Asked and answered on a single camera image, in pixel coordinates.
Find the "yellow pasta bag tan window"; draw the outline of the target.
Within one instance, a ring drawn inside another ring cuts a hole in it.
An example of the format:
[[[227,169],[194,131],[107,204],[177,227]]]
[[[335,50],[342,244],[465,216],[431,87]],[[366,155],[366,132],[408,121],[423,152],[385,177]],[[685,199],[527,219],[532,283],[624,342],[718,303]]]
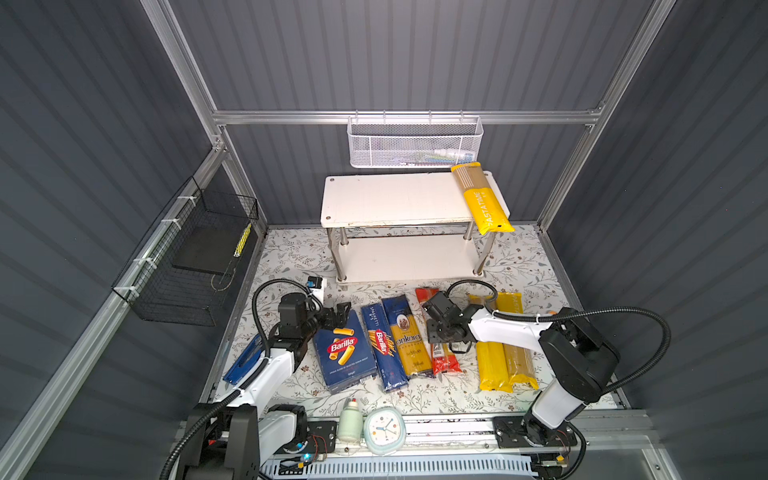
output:
[[[451,173],[481,235],[515,231],[479,162],[455,165]]]

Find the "red yellow spaghetti bag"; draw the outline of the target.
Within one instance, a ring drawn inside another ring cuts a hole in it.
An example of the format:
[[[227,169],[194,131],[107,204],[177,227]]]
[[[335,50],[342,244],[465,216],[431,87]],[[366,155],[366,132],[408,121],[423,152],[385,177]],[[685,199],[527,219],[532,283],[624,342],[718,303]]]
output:
[[[449,343],[440,343],[438,322],[427,311],[426,302],[432,299],[439,290],[437,288],[416,288],[415,294],[421,306],[427,325],[427,342],[430,349],[432,371],[435,376],[443,373],[461,373],[458,359],[450,349]]]

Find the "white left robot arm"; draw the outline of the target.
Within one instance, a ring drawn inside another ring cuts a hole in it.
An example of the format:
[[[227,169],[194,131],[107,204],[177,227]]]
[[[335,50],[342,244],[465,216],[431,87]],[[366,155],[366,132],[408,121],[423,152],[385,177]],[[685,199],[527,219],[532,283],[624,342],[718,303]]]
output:
[[[162,479],[264,479],[266,461],[306,442],[303,407],[271,405],[321,331],[342,327],[351,305],[324,304],[327,279],[271,279],[251,296],[257,335],[224,376],[229,387],[193,408],[181,439],[161,467]]]

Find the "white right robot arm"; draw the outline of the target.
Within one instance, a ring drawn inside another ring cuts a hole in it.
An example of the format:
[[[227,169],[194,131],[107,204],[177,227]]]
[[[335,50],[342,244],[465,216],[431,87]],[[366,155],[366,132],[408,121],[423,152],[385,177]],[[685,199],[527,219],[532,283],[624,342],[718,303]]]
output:
[[[554,380],[536,397],[516,433],[533,446],[546,446],[584,408],[640,378],[668,351],[672,332],[659,314],[620,306],[579,311],[563,307],[555,314],[526,315],[494,309],[498,291],[487,282],[463,279],[439,290],[423,303],[431,343],[495,342],[542,354]],[[630,314],[646,317],[661,328],[660,345],[645,363],[627,376],[612,379],[620,353],[591,322],[598,316]]]

